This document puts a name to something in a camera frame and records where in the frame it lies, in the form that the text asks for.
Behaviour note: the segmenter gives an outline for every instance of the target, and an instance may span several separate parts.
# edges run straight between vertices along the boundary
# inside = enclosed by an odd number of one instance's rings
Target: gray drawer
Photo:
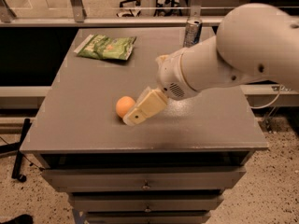
[[[87,213],[90,224],[198,224],[210,218],[209,212]]]
[[[83,212],[157,212],[214,210],[223,201],[220,195],[171,192],[94,193],[89,196],[70,195],[69,202]]]
[[[231,189],[245,167],[46,170],[44,178],[62,192],[171,189]]]

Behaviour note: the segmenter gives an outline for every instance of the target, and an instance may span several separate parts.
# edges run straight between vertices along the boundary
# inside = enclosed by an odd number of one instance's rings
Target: drawer knob
[[[151,212],[151,209],[149,206],[147,206],[147,208],[144,210],[145,213],[150,213]]]
[[[150,189],[150,185],[149,185],[148,181],[144,182],[144,185],[142,186],[142,189],[143,190],[149,190]]]

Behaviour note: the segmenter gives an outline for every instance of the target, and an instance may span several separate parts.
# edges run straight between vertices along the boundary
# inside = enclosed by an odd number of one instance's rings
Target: desk
[[[136,35],[134,52],[128,62],[79,58],[73,50],[89,34]],[[204,28],[201,39],[212,35]],[[267,149],[238,87],[170,101],[135,127],[117,117],[120,97],[156,87],[155,58],[183,37],[179,27],[78,31],[21,152],[44,164],[44,178],[90,223],[204,223],[248,158]]]

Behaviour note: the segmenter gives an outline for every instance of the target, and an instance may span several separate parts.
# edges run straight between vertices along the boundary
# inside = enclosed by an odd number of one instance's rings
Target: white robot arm
[[[167,99],[272,80],[299,91],[299,21],[262,4],[234,9],[217,35],[157,59],[158,89],[145,91],[124,117],[135,125],[159,113]]]

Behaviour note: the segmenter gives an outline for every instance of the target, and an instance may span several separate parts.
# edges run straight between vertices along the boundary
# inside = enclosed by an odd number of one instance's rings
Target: speckled floor
[[[275,117],[272,123],[274,132],[264,131],[269,150],[253,155],[246,164],[248,172],[224,192],[224,202],[206,224],[299,223],[299,137],[286,118]],[[1,136],[9,143],[20,137]],[[38,163],[32,156],[28,158]],[[21,168],[27,175],[25,183],[10,178],[14,160],[14,156],[0,159],[0,223],[29,214],[35,224],[74,224],[67,195],[50,187],[28,161]]]

